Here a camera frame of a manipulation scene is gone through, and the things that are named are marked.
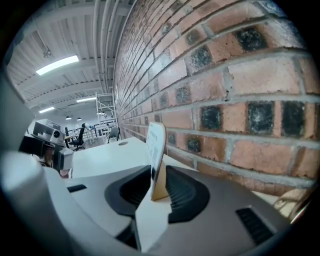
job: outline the chair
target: chair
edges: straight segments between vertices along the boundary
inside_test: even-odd
[[[73,151],[78,151],[79,149],[84,149],[85,150],[85,147],[82,146],[84,144],[84,140],[83,140],[84,131],[85,131],[85,128],[82,127],[80,129],[78,139],[69,143],[69,145],[76,146],[76,148]]]
[[[120,128],[113,127],[110,131],[110,134],[109,134],[108,143],[109,143],[110,138],[116,138],[116,141],[118,141],[119,136],[120,136]]]

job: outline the ceiling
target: ceiling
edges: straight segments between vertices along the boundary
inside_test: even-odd
[[[134,0],[52,0],[21,28],[7,62],[12,83],[34,112],[54,106],[61,115],[92,108],[76,99],[112,93],[115,56]],[[79,62],[36,71],[77,55]]]

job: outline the fluorescent light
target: fluorescent light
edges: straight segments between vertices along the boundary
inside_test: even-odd
[[[76,102],[86,102],[86,101],[92,101],[95,100],[96,97],[92,97],[92,98],[83,98],[83,99],[78,99]]]
[[[60,59],[54,63],[51,63],[49,65],[46,65],[44,66],[43,68],[40,68],[39,70],[37,70],[36,72],[42,76],[43,74],[51,71],[51,70],[54,70],[54,69],[57,69],[59,67],[62,67],[64,65],[67,65],[67,64],[70,64],[70,63],[74,63],[74,62],[78,62],[79,59],[78,57],[75,55],[75,56],[71,56],[71,57],[68,57],[68,58],[63,58],[63,59]]]
[[[50,110],[54,110],[54,109],[55,109],[55,108],[54,108],[53,106],[51,106],[51,107],[45,108],[45,109],[43,109],[43,110],[40,110],[39,113],[42,114],[42,113],[44,113],[44,112],[47,112],[47,111],[50,111]]]

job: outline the brick wall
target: brick wall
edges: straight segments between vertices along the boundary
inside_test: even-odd
[[[166,152],[281,195],[320,165],[318,73],[271,1],[138,0],[114,74],[122,137],[166,126]]]

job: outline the ceiling beam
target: ceiling beam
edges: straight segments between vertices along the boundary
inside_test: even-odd
[[[114,64],[115,64],[115,59],[108,58],[108,68],[113,68]],[[35,74],[34,76],[20,83],[17,86],[17,88],[20,92],[22,92],[27,90],[29,87],[34,86],[36,84],[40,84],[48,79],[52,79],[57,76],[62,76],[68,72],[73,72],[73,71],[83,70],[83,69],[93,69],[95,68],[95,66],[96,66],[95,60],[93,58],[83,59],[83,60],[80,60],[79,62],[74,62],[66,66],[61,66],[43,75]]]
[[[81,92],[81,91],[96,90],[96,89],[100,89],[99,82],[97,82],[97,81],[83,82],[83,83],[78,83],[78,84],[74,84],[74,85],[70,85],[70,86],[66,86],[66,87],[62,87],[60,89],[50,91],[48,93],[45,93],[39,97],[36,97],[36,98],[30,100],[29,102],[38,105],[41,103],[45,103],[45,102],[54,100],[54,99],[59,98],[63,95],[74,94],[74,93]]]
[[[101,2],[100,11],[103,12],[105,8],[105,2]],[[24,36],[27,37],[32,32],[37,30],[37,26],[41,24],[56,23],[62,19],[72,18],[76,16],[93,15],[95,2],[85,2],[85,3],[74,3],[61,8],[57,8],[50,12],[44,12],[40,17],[30,22],[23,29]],[[126,3],[119,4],[118,10],[116,12],[119,16],[127,16],[130,11],[131,5]]]

